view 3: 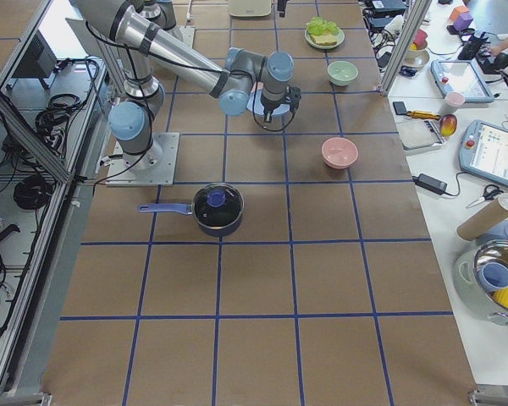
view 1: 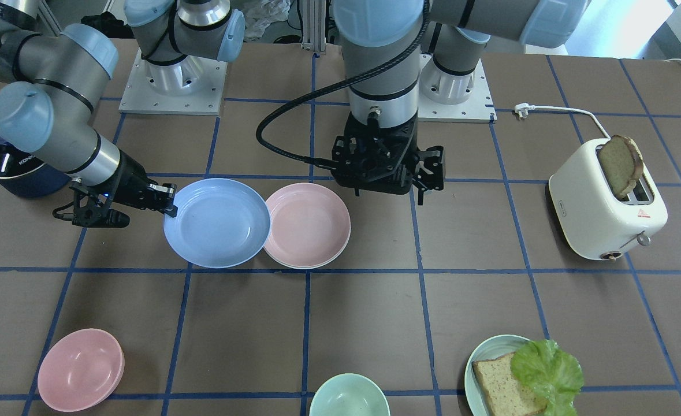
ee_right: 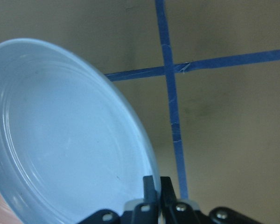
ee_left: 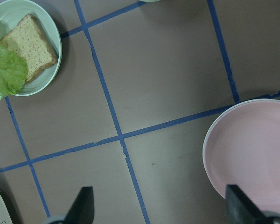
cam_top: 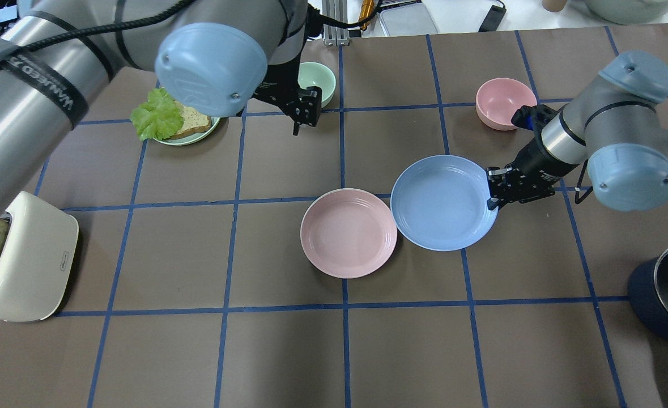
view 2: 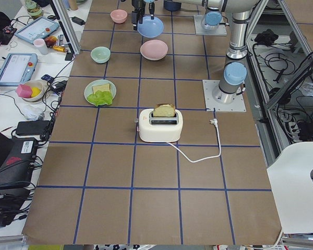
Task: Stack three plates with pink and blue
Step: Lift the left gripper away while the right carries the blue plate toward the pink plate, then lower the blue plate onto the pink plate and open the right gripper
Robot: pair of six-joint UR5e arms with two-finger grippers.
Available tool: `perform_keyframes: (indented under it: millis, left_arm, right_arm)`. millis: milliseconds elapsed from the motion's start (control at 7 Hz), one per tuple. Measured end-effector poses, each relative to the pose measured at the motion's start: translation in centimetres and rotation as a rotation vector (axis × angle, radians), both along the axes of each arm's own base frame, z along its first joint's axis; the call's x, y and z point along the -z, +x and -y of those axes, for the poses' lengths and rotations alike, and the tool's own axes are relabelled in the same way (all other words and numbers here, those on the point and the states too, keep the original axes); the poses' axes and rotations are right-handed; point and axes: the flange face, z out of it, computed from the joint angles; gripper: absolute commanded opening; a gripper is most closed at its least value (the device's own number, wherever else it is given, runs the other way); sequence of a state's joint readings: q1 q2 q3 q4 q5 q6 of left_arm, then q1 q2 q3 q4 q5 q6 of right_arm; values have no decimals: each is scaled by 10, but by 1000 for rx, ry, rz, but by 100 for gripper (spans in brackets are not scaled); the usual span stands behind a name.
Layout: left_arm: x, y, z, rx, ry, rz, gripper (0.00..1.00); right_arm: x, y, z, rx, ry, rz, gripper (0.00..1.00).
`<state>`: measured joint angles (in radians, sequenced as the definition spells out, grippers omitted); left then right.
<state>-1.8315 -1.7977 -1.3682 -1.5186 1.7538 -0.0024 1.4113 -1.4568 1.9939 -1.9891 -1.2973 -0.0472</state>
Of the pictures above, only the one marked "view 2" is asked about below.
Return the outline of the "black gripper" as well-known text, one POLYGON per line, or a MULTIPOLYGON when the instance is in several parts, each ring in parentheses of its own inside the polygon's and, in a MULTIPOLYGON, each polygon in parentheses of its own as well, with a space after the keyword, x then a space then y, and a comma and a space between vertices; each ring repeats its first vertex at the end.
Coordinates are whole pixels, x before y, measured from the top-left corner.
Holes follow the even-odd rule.
POLYGON ((149 14, 150 14, 150 18, 151 20, 154 19, 154 12, 155 12, 155 0, 145 0, 145 2, 147 4, 149 4, 149 14))
POLYGON ((131 23, 133 29, 137 29, 137 23, 143 23, 143 12, 145 11, 146 3, 144 0, 132 0, 131 4, 134 8, 134 11, 131 12, 131 23))

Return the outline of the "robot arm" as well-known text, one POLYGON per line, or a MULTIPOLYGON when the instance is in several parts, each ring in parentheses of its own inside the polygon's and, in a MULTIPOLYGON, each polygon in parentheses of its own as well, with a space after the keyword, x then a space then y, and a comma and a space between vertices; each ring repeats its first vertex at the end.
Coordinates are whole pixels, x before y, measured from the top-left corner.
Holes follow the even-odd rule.
MULTIPOLYGON (((138 21, 137 27, 138 28, 143 28, 143 27, 145 28, 147 26, 151 26, 153 28, 156 28, 158 26, 163 27, 163 22, 154 16, 154 9, 155 9, 154 2, 155 1, 143 1, 143 2, 149 5, 150 16, 141 18, 141 20, 138 21)), ((203 26, 210 26, 210 27, 217 26, 221 22, 221 19, 222 19, 222 15, 219 12, 218 7, 216 5, 209 7, 208 1, 201 1, 201 5, 204 6, 206 9, 208 8, 217 9, 217 11, 209 11, 203 16, 203 26)))
POLYGON ((221 104, 230 104, 238 95, 237 90, 244 84, 247 76, 243 59, 247 56, 246 31, 251 19, 251 13, 258 1, 180 1, 181 3, 201 5, 207 12, 203 18, 204 28, 212 27, 212 19, 208 17, 212 10, 232 14, 231 36, 226 51, 226 61, 223 77, 213 89, 212 97, 221 104))

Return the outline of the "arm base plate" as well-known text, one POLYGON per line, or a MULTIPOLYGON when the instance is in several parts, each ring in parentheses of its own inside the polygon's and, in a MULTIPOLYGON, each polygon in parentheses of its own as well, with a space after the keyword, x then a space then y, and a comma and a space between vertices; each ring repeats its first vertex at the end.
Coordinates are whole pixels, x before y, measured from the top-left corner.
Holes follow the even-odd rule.
POLYGON ((243 95, 240 87, 233 94, 226 94, 219 88, 219 80, 203 80, 203 92, 206 111, 216 112, 246 112, 243 95))
POLYGON ((210 35, 210 36, 227 36, 226 25, 220 23, 211 29, 203 27, 204 15, 194 15, 194 24, 197 35, 210 35))

